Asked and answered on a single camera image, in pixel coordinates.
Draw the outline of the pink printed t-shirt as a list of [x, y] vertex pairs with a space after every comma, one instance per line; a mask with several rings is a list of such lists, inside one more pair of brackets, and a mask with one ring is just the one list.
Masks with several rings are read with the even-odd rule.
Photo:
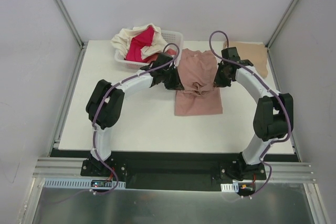
[[222, 114], [221, 93], [214, 87], [217, 60], [211, 51], [183, 49], [177, 70], [184, 90], [176, 92], [176, 116]]

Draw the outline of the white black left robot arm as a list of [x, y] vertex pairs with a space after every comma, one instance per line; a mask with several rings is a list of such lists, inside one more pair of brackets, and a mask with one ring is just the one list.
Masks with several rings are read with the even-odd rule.
[[167, 90], [184, 90], [175, 67], [153, 70], [142, 68], [116, 84], [104, 79], [97, 83], [86, 105], [86, 112], [93, 130], [90, 154], [96, 161], [92, 169], [99, 176], [106, 176], [111, 170], [107, 159], [111, 155], [112, 128], [120, 118], [124, 99], [160, 83]]

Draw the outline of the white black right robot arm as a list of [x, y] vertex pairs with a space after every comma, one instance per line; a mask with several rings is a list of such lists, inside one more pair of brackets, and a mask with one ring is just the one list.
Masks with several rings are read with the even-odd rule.
[[243, 86], [257, 104], [253, 119], [254, 136], [241, 152], [243, 162], [236, 166], [237, 175], [248, 179], [255, 173], [254, 165], [261, 163], [270, 147], [290, 137], [293, 129], [293, 97], [272, 90], [253, 66], [220, 62], [214, 86], [230, 87], [232, 82]]

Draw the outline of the salmon red shirt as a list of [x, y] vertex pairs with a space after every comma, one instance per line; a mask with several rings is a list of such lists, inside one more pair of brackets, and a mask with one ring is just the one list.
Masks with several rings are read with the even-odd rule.
[[175, 57], [176, 54], [177, 54], [177, 52], [175, 50], [171, 49], [171, 48], [167, 49], [164, 53], [171, 56], [171, 57]]

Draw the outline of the folded beige t-shirt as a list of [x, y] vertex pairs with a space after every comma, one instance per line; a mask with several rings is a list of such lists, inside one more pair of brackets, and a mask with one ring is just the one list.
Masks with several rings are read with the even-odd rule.
[[236, 47], [241, 60], [249, 60], [262, 78], [268, 76], [267, 49], [263, 44], [232, 41], [224, 42], [223, 48]]

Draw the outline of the white perforated plastic basket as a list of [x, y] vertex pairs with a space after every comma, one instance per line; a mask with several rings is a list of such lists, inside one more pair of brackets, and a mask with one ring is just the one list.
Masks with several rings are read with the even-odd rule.
[[133, 29], [123, 28], [115, 35], [111, 44], [115, 49], [114, 59], [127, 68], [140, 69], [155, 60], [160, 52], [172, 55], [177, 52], [175, 43], [183, 49], [183, 35], [176, 31], [162, 30], [152, 24]]

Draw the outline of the magenta shirt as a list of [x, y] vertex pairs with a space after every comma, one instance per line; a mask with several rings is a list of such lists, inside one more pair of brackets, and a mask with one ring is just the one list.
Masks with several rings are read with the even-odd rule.
[[152, 45], [153, 36], [154, 29], [152, 26], [149, 26], [145, 31], [132, 38], [129, 51], [125, 59], [127, 61], [145, 63], [145, 60], [142, 59], [141, 49]]

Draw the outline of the cream white shirt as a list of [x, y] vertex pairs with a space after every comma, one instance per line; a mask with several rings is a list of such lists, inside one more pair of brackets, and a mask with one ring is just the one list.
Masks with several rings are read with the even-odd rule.
[[148, 57], [162, 52], [167, 42], [160, 27], [147, 24], [132, 29], [122, 28], [111, 39], [111, 44], [125, 60], [144, 63]]

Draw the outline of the left aluminium frame post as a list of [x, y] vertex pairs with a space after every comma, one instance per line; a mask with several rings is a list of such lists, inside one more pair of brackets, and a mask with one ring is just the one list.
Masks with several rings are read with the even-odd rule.
[[76, 41], [77, 45], [79, 46], [80, 49], [83, 49], [86, 45], [86, 43], [82, 40], [78, 29], [76, 28], [73, 20], [71, 19], [69, 12], [63, 2], [63, 0], [53, 0], [60, 11], [61, 16], [63, 17], [65, 24], [70, 30], [70, 33], [72, 34], [74, 40]]

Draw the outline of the aluminium frame post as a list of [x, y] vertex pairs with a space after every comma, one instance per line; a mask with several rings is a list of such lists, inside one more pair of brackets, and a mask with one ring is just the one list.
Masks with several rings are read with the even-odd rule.
[[274, 32], [271, 34], [268, 42], [266, 43], [266, 48], [270, 49], [274, 44], [275, 40], [279, 36], [280, 32], [283, 30], [285, 24], [290, 18], [292, 12], [295, 10], [296, 6], [299, 4], [300, 0], [291, 0], [287, 6], [285, 12], [283, 13], [281, 19], [279, 20]]
[[63, 17], [65, 24], [70, 30], [70, 33], [72, 34], [74, 40], [76, 41], [77, 45], [79, 46], [80, 49], [83, 49], [86, 45], [86, 43], [82, 40], [78, 29], [76, 28], [73, 20], [71, 19], [69, 12], [63, 2], [63, 0], [53, 0], [60, 11], [61, 16]]

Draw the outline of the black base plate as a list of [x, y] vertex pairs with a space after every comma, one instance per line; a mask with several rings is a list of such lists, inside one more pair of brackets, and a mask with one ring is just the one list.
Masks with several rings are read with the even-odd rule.
[[52, 150], [51, 156], [83, 158], [81, 176], [118, 180], [127, 189], [219, 191], [235, 180], [266, 180], [263, 164], [245, 165], [238, 153], [113, 151], [104, 162], [89, 151]]

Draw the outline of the right aluminium frame post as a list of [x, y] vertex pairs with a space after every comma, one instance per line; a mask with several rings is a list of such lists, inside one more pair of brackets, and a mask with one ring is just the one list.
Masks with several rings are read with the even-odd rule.
[[280, 32], [283, 30], [285, 24], [290, 18], [292, 12], [295, 10], [296, 6], [299, 4], [300, 0], [291, 0], [287, 6], [285, 12], [283, 13], [281, 19], [279, 20], [274, 32], [271, 34], [268, 42], [266, 43], [266, 48], [270, 49], [274, 44], [275, 40], [279, 36]]

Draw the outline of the aluminium front rail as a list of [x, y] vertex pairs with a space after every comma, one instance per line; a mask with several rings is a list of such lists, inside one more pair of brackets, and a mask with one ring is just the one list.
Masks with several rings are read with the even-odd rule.
[[[84, 158], [40, 157], [36, 163], [35, 177], [79, 177]], [[270, 162], [272, 183], [314, 184], [317, 182], [312, 165], [302, 162]]]

